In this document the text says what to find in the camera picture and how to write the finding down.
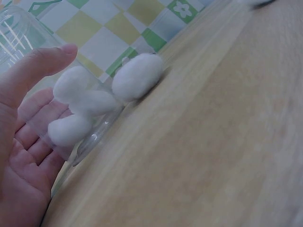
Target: fingernail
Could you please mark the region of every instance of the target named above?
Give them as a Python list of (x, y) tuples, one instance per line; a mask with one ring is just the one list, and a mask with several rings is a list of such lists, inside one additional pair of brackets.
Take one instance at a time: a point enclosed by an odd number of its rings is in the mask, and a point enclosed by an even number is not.
[(63, 52), (66, 54), (71, 54), (71, 53), (75, 53), (78, 47), (76, 44), (65, 44), (61, 46), (60, 49), (63, 50)]

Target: clear plastic cup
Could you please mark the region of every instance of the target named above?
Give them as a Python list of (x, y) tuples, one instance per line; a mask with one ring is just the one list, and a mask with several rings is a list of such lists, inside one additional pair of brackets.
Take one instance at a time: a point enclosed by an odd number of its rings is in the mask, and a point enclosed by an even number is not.
[[(17, 61), (22, 59), (27, 53), (36, 48), (51, 48), (58, 47), (61, 44), (30, 14), (16, 6), (9, 6), (0, 12), (0, 73), (5, 72)], [(111, 127), (114, 121), (119, 117), (124, 105), (111, 92), (111, 89), (106, 87), (98, 80), (89, 70), (75, 60), (69, 67), (63, 71), (49, 77), (43, 78), (36, 86), (34, 86), (27, 94), (26, 99), (35, 100), (37, 92), (50, 92), (52, 94), (53, 87), (60, 76), (67, 70), (75, 70), (77, 67), (85, 74), (87, 85), (83, 91), (73, 97), (72, 101), (62, 103), (57, 98), (52, 98), (46, 105), (46, 108), (40, 109), (34, 116), (30, 111), (19, 111), (19, 117), (23, 118), (37, 135), (43, 139), (55, 152), (58, 152), (65, 160), (71, 162), (73, 166), (77, 165), (103, 138), (107, 130)], [(62, 145), (57, 141), (53, 141), (48, 134), (49, 123), (62, 118), (67, 118), (73, 114), (79, 115), (71, 111), (71, 103), (77, 107), (77, 102), (83, 98), (84, 92), (90, 91), (105, 92), (107, 96), (114, 98), (116, 101), (115, 107), (105, 111), (101, 115), (83, 114), (92, 122), (92, 128), (82, 136), (81, 139), (73, 144)], [(43, 117), (42, 111), (51, 111), (52, 118)]]

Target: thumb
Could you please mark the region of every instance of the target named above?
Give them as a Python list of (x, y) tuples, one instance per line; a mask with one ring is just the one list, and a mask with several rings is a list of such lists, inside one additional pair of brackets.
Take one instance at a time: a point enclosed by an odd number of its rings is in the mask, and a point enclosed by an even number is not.
[(0, 103), (18, 108), (37, 82), (66, 68), (76, 55), (75, 44), (33, 50), (1, 76)]

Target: finger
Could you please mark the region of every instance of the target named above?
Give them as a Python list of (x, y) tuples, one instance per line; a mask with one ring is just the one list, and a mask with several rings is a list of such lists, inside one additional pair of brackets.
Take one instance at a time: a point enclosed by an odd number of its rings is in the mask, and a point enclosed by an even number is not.
[(53, 151), (39, 165), (41, 170), (45, 172), (51, 186), (53, 186), (64, 162), (64, 159), (57, 152)]
[(33, 50), (1, 76), (0, 103), (19, 107), (37, 82), (66, 68), (76, 55), (77, 46), (74, 44)]
[[(71, 111), (68, 109), (60, 116), (60, 118), (67, 117), (71, 114)], [(37, 142), (27, 150), (34, 157), (37, 165), (40, 165), (45, 157), (52, 152), (52, 148), (49, 145), (51, 143), (49, 136), (45, 135), (43, 139), (39, 138)]]
[(26, 121), (36, 115), (43, 106), (49, 104), (52, 99), (53, 89), (48, 87), (37, 91), (30, 98), (22, 102), (21, 106), (18, 108), (16, 132), (25, 125)]
[(48, 124), (58, 119), (68, 109), (68, 105), (58, 101), (51, 101), (43, 106), (39, 112), (15, 133), (15, 138), (29, 149), (39, 138), (47, 133)]

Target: yellow square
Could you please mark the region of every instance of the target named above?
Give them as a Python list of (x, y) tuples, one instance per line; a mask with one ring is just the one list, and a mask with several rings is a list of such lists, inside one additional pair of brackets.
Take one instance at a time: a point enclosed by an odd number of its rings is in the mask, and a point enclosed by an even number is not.
[(164, 9), (157, 0), (135, 0), (128, 12), (149, 26)]
[(68, 43), (82, 47), (102, 25), (82, 11), (76, 13), (68, 22), (56, 32)]
[(93, 63), (91, 60), (84, 57), (82, 54), (78, 53), (77, 59), (85, 65), (86, 68), (88, 68), (96, 77), (99, 77), (102, 75), (103, 70), (100, 69), (95, 63)]
[(118, 13), (114, 16), (114, 18), (105, 24), (105, 27), (129, 45), (136, 41), (140, 36), (140, 33), (123, 13)]

